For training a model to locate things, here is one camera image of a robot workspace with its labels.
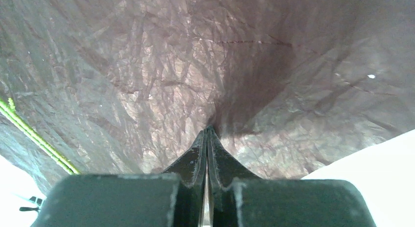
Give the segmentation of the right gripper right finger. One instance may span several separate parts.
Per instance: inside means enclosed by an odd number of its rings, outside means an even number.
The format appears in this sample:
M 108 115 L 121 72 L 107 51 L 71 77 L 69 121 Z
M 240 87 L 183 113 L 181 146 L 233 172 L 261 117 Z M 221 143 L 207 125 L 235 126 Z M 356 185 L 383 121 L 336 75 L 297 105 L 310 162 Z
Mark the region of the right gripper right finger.
M 260 177 L 224 149 L 212 125 L 207 126 L 207 176 L 212 226 L 238 226 L 232 181 Z

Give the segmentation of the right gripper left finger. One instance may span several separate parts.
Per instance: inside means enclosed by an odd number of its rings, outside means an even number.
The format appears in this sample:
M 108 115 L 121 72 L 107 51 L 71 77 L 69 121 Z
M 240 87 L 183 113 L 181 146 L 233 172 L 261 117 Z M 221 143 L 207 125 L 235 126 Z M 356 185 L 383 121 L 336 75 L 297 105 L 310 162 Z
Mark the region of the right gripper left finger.
M 207 173 L 206 132 L 201 130 L 187 149 L 163 173 L 180 176 L 175 201 L 174 227 L 201 227 L 204 218 Z

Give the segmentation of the red wrapping paper sheet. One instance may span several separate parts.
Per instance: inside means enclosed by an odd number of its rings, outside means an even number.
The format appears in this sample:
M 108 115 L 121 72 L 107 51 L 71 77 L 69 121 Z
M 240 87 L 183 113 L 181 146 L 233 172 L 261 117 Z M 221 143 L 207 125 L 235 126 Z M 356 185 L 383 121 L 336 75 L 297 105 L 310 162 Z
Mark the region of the red wrapping paper sheet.
M 82 173 L 300 178 L 414 129 L 415 0 L 0 0 L 0 97 Z

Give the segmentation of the pink flower stem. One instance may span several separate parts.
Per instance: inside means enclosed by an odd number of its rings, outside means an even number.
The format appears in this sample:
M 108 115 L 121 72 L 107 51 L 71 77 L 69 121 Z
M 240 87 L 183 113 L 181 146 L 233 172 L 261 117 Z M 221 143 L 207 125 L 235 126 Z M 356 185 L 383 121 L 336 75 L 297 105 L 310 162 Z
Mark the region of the pink flower stem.
M 7 102 L 0 100 L 0 112 L 68 174 L 81 174 L 65 156 L 61 155 L 16 113 L 16 106 L 12 98 L 8 98 Z

